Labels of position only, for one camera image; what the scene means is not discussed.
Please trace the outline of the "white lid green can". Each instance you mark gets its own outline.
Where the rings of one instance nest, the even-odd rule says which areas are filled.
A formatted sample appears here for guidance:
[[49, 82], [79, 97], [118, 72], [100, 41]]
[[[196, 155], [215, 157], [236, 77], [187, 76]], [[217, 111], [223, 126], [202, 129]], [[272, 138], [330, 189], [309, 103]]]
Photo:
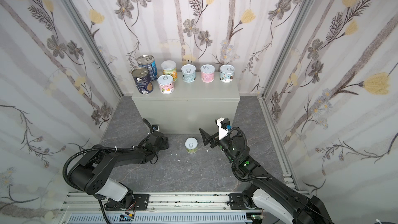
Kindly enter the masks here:
[[196, 138], [188, 138], [184, 145], [188, 153], [196, 153], [198, 150], [198, 141]]

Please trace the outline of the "white lid pink-red can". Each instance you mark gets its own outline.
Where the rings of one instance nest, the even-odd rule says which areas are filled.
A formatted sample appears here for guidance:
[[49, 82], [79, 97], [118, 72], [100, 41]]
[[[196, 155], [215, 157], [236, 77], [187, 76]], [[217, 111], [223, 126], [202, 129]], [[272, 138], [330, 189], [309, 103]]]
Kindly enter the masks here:
[[211, 83], [215, 77], [215, 67], [211, 64], [201, 66], [201, 80], [204, 83]]

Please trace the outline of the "white lid pink can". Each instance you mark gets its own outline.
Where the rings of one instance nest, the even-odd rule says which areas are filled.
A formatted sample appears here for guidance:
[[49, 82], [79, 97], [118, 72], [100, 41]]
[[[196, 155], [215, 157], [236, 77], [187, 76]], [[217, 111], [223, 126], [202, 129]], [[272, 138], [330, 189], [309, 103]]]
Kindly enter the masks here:
[[162, 94], [171, 94], [174, 92], [174, 79], [171, 75], [161, 75], [157, 79]]

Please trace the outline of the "white lid light-blue can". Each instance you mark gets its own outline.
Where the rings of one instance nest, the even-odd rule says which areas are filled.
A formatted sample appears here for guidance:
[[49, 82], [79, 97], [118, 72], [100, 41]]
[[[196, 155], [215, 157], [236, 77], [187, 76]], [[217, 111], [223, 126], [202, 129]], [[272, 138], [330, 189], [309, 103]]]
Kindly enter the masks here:
[[192, 64], [186, 64], [181, 68], [182, 79], [185, 83], [192, 83], [196, 79], [196, 67]]

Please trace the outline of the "white lid teal can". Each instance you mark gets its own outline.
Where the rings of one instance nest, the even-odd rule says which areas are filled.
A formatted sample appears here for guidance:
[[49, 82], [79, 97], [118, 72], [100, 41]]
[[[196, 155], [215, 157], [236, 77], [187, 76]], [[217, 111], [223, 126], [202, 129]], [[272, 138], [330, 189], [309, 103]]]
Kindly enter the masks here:
[[230, 83], [233, 80], [235, 68], [232, 65], [225, 64], [220, 68], [220, 80], [223, 83]]

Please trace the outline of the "white lid yellow-orange can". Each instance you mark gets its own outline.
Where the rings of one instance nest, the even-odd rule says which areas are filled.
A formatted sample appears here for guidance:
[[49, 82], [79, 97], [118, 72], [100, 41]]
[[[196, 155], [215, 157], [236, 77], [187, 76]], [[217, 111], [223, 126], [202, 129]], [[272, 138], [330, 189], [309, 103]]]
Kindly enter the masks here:
[[172, 76], [173, 81], [176, 81], [178, 79], [176, 66], [177, 66], [176, 63], [172, 60], [166, 60], [162, 62], [161, 68], [163, 75], [170, 75]]

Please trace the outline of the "dark labelled tall can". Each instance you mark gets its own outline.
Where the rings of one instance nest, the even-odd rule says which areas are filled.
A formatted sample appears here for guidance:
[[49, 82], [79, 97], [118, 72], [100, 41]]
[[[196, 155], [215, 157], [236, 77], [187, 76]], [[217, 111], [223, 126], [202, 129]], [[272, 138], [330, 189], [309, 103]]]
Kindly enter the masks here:
[[150, 73], [146, 68], [139, 67], [132, 71], [136, 87], [141, 94], [149, 94], [153, 91]]

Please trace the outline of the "blue labelled tall can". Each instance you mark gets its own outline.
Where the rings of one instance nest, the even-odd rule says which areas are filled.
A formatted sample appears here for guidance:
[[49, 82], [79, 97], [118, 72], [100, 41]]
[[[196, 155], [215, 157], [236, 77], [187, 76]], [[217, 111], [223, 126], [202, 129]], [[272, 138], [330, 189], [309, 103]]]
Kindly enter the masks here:
[[152, 81], [156, 81], [158, 78], [157, 66], [155, 63], [154, 56], [152, 55], [142, 55], [138, 57], [137, 64], [139, 67], [146, 68], [149, 71]]

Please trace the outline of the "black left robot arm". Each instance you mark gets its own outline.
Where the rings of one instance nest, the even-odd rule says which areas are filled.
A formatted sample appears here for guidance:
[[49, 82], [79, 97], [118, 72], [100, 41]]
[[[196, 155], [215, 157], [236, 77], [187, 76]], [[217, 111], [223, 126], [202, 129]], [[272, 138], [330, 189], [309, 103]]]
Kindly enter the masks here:
[[131, 148], [95, 145], [71, 156], [62, 175], [65, 182], [77, 190], [102, 200], [109, 198], [127, 209], [135, 203], [133, 191], [111, 179], [114, 168], [145, 164], [169, 148], [168, 138], [159, 131], [150, 133], [143, 142]]

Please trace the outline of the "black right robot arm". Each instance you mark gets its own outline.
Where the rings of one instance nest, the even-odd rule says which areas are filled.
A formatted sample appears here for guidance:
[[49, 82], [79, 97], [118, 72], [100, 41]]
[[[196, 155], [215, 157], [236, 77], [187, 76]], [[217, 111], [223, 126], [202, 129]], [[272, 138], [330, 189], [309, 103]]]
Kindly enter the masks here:
[[271, 175], [249, 154], [247, 138], [237, 127], [213, 135], [200, 129], [204, 145], [220, 147], [231, 163], [231, 171], [241, 182], [250, 186], [243, 192], [247, 208], [261, 208], [284, 224], [331, 224], [324, 203], [316, 196], [307, 197]]

